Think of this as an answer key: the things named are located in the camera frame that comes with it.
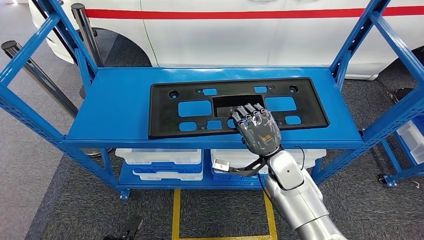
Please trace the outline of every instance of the white plastic bin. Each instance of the white plastic bin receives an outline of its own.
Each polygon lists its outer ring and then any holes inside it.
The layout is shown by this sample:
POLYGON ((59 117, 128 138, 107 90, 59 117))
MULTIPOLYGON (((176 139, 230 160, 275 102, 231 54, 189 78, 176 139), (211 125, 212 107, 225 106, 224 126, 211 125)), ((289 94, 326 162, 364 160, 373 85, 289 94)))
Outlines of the white plastic bin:
POLYGON ((201 149, 168 148, 117 148, 115 155, 125 159, 127 164, 199 164, 202 161, 201 149))
POLYGON ((203 170, 200 173, 178 173, 172 171, 159 171, 157 173, 137 173, 132 174, 140 177, 144 181, 160 181, 162 179, 179 179, 181 181, 201 181, 203 179, 203 170))
MULTIPOLYGON (((303 153, 301 149, 285 149, 296 160, 299 165, 303 162, 303 153)), ((322 158, 327 155, 325 149, 304 149, 305 160, 304 168, 308 169, 315 166, 315 160, 322 158)), ((251 153, 248 149, 211 149, 210 156, 212 161, 214 159, 220 159, 231 163, 233 168, 243 168, 258 159, 258 155, 251 153)), ((268 166, 264 166, 260 171, 260 174, 268 173, 268 166)))
POLYGON ((412 121, 408 121, 396 132, 405 142, 415 162, 424 163, 424 136, 417 126, 412 121))

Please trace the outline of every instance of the screw hole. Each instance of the screw hole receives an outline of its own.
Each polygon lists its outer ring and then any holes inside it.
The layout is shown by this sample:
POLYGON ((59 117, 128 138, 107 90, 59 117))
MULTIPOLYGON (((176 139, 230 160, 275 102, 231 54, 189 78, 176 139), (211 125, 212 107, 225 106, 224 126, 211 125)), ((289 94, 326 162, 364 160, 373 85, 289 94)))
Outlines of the screw hole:
POLYGON ((179 96, 180 94, 177 92, 177 91, 175 91, 175 90, 172 90, 172 91, 170 91, 169 92, 169 94, 168 94, 168 96, 171 98, 171 99, 176 99, 176 98, 178 98, 178 96, 179 96))
POLYGON ((288 90, 290 90, 290 93, 292 94, 299 92, 299 88, 295 85, 291 85, 290 87, 288 87, 288 90))

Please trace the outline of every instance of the white car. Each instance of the white car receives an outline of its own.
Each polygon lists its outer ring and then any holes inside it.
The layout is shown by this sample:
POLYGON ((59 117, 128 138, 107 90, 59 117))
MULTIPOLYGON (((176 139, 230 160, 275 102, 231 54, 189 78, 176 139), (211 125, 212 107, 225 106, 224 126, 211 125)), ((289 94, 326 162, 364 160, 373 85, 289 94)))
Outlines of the white car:
MULTIPOLYGON (((63 0, 82 3, 93 28, 137 44, 153 67, 330 65, 369 0, 63 0)), ((29 0, 36 27, 44 22, 29 0)), ((410 49, 424 46, 424 1, 392 0, 385 19, 410 49)), ((48 45, 73 60, 54 33, 48 45)), ((349 79, 372 80, 397 58, 373 28, 349 79)))

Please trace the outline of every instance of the red stripe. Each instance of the red stripe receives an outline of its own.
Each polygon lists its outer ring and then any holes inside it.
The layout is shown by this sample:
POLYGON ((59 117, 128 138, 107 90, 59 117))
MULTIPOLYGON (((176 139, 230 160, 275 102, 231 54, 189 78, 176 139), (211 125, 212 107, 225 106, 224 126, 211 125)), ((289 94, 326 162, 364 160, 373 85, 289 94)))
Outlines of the red stripe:
MULTIPOLYGON (((355 18, 364 8, 293 10, 293 11, 223 11, 223 12, 183 12, 183 11, 129 11, 87 9, 89 18, 97 19, 322 19, 355 18)), ((387 7, 383 16, 424 15, 424 6, 387 7)))

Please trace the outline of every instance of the car door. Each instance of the car door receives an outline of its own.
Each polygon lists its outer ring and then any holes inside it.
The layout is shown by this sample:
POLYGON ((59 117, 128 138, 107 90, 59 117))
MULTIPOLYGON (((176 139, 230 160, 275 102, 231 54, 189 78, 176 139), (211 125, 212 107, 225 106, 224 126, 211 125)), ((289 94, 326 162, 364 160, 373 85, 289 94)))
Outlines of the car door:
MULTIPOLYGON (((280 19, 270 65, 330 65, 369 0, 287 0, 296 18, 280 19)), ((384 18, 409 48, 424 45, 422 0, 392 0, 384 18)), ((349 62, 348 77, 370 78, 397 58, 375 27, 349 62)))
POLYGON ((159 66, 263 66, 286 0, 141 0, 159 66))

